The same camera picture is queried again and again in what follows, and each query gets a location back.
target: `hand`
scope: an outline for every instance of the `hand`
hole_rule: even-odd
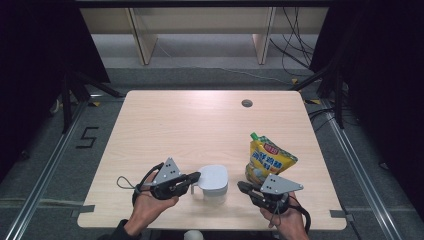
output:
[[[146,182],[152,182],[155,176],[156,173],[150,174]],[[163,211],[177,204],[178,200],[179,198],[176,196],[168,200],[158,200],[152,196],[150,191],[141,192],[135,201],[131,217],[124,226],[125,231],[130,236],[138,236]]]
[[[294,192],[290,192],[289,195],[293,198],[296,198]],[[290,204],[293,206],[299,205],[293,199],[291,199]],[[303,225],[302,214],[296,209],[289,208],[286,212],[280,215],[274,215],[265,208],[261,208],[260,211],[264,218],[270,221],[268,227],[272,228],[276,226],[278,232],[280,232],[280,234],[283,235],[283,237],[285,237],[287,240],[309,239]]]

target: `light wood table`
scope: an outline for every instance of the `light wood table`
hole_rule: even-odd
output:
[[[252,107],[242,101],[253,102]],[[182,173],[209,164],[227,167],[227,199],[221,205],[203,200],[195,189],[166,210],[151,229],[269,230],[268,222],[238,181],[246,181],[250,134],[265,135],[297,156],[280,176],[304,185],[296,192],[311,214],[311,229],[341,230],[341,210],[304,103],[293,91],[131,91],[113,128],[81,213],[81,227],[116,227],[132,211],[132,190],[116,185],[119,176],[137,184],[154,165],[172,157]]]

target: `gray carpet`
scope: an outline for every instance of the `gray carpet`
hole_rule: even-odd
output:
[[[287,90],[293,78],[281,69],[240,71],[277,78],[289,84],[222,69],[108,69],[108,74],[112,81],[110,86],[123,93],[131,89]],[[303,98],[316,99],[318,84],[303,89]],[[104,95],[96,89],[90,89],[93,94]],[[99,101],[101,102],[98,107],[87,107],[83,112],[23,239],[95,239],[112,231],[82,229],[77,225],[76,218],[71,215],[85,199],[122,106],[122,101],[110,97],[104,97],[103,100],[100,98]],[[321,105],[307,104],[306,109],[308,112],[316,111],[321,109]],[[357,126],[355,118],[350,116],[351,113],[347,110],[344,115],[347,121],[346,132],[402,236],[404,239],[421,239],[424,236],[423,222],[390,172],[378,166],[378,152],[372,147],[361,127]],[[358,235],[361,239],[385,239],[345,153],[327,122],[327,117],[324,114],[318,116],[313,126],[317,129],[316,136],[340,202],[354,216],[355,221],[342,231],[311,231],[311,239],[359,239]],[[87,127],[98,127],[87,132],[87,135],[97,139],[92,148],[78,149],[77,146],[89,144],[87,140],[81,140]],[[58,112],[46,120],[39,135],[28,148],[31,158],[17,163],[0,185],[0,238],[4,238],[23,199],[34,186],[60,137],[61,130],[62,115]]]

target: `yellow snack bag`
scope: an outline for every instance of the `yellow snack bag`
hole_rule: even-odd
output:
[[[276,146],[265,136],[250,134],[250,161],[246,165],[246,178],[262,185],[270,173],[278,175],[297,162],[297,157]]]

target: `sleeve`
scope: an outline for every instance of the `sleeve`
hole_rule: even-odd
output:
[[[128,235],[128,233],[124,229],[124,225],[128,222],[128,220],[121,220],[119,222],[116,229],[113,231],[113,233],[110,236],[102,236],[98,240],[138,240],[141,238],[141,234],[136,237],[132,237]]]

